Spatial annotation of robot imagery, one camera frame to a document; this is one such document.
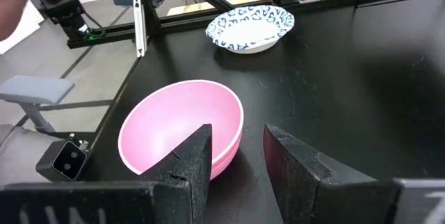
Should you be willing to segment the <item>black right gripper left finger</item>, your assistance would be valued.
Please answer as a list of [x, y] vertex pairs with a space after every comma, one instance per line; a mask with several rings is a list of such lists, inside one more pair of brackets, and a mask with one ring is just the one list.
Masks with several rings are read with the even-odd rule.
[[[202, 224], [212, 128], [202, 125], [146, 174], [126, 182], [0, 186], [0, 224]], [[87, 154], [87, 142], [72, 141]]]

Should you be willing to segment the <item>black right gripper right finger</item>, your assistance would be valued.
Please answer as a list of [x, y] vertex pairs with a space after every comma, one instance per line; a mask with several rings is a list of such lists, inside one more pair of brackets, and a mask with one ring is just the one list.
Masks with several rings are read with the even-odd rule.
[[263, 145], [284, 224], [445, 224], [445, 179], [376, 180], [275, 125]]

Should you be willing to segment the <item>pink plastic bowl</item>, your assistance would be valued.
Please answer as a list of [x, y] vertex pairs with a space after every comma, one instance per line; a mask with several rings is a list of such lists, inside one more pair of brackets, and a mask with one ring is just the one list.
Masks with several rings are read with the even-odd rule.
[[123, 164], [142, 175], [195, 130], [212, 126], [211, 178], [228, 167], [241, 143], [243, 105], [227, 86], [195, 79], [172, 83], [146, 96], [124, 120], [118, 136]]

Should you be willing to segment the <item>blue patterned paper bowl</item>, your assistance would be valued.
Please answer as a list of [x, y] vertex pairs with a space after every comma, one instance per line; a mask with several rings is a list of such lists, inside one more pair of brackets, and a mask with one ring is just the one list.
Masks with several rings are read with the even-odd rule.
[[205, 34], [213, 44], [235, 54], [255, 54], [273, 47], [295, 22], [295, 17], [279, 6], [244, 6], [217, 16]]

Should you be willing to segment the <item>white metal bracket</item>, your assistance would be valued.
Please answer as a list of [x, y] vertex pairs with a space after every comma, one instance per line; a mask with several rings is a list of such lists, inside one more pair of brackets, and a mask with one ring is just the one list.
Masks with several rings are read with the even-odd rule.
[[133, 0], [133, 18], [135, 28], [136, 56], [143, 57], [147, 48], [145, 10], [141, 0]]

